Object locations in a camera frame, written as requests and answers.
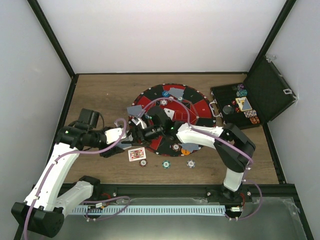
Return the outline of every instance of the wooden table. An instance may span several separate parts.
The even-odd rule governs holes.
[[[103,114],[106,126],[114,126],[117,118],[128,118],[127,107],[149,87],[176,83],[193,87],[212,100],[210,87],[239,83],[244,74],[82,74],[78,78],[66,124],[77,120],[82,108]],[[244,130],[256,144],[255,162],[248,174],[258,184],[277,184],[278,179],[262,127]],[[209,147],[182,157],[159,156],[146,151],[147,167],[139,161],[129,162],[128,151],[103,158],[99,155],[81,155],[71,167],[65,182],[76,182],[87,175],[106,184],[221,184],[226,167],[218,153]],[[187,160],[196,162],[187,167]],[[164,169],[162,162],[169,160],[171,167]]]

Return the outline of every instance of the blue poker chip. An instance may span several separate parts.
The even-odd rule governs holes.
[[[170,96],[170,93],[168,91],[163,91],[162,92],[162,96],[164,96],[165,98]]]
[[[196,162],[193,161],[193,160],[188,160],[188,161],[186,162],[186,165],[187,165],[189,168],[193,169],[193,168],[196,166]]]
[[[162,163],[162,167],[163,167],[164,169],[168,169],[168,168],[170,168],[170,166],[171,166],[171,163],[170,163],[169,161],[164,161],[164,162]]]

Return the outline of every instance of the poker mat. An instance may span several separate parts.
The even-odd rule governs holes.
[[[205,126],[205,127],[215,127],[216,126],[216,119],[212,115],[211,109],[209,107],[209,100],[206,96],[204,96],[201,92],[194,89],[193,87],[184,85],[184,84],[176,84],[176,83],[164,83],[160,85],[156,85],[153,87],[148,88],[144,92],[142,92],[134,101],[133,106],[141,105],[144,108],[148,103],[152,100],[158,99],[163,97],[164,93],[169,92],[171,89],[180,89],[183,90],[182,104],[184,104],[190,114],[190,123],[192,125],[197,126]],[[146,109],[146,113],[148,112],[149,108],[154,106],[160,106],[162,109],[169,109],[174,111],[174,115],[172,116],[173,121],[181,121],[187,122],[187,113],[186,110],[177,102],[174,101],[167,101],[166,105],[161,104],[161,100],[154,102]],[[148,125],[153,125],[151,119],[146,118],[146,115],[141,117],[142,120]],[[152,140],[151,144],[146,147],[147,150],[162,156],[171,156],[171,157],[178,157],[190,154],[190,152],[185,151],[183,148],[180,147],[179,150],[175,150],[173,148],[173,143],[166,141],[162,136],[158,137],[157,139]]]

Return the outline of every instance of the yellow card box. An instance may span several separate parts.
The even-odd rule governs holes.
[[[244,97],[238,97],[235,99],[236,103],[239,105],[239,109],[244,112],[244,111],[249,111],[252,110],[252,107],[247,99],[246,96]]]

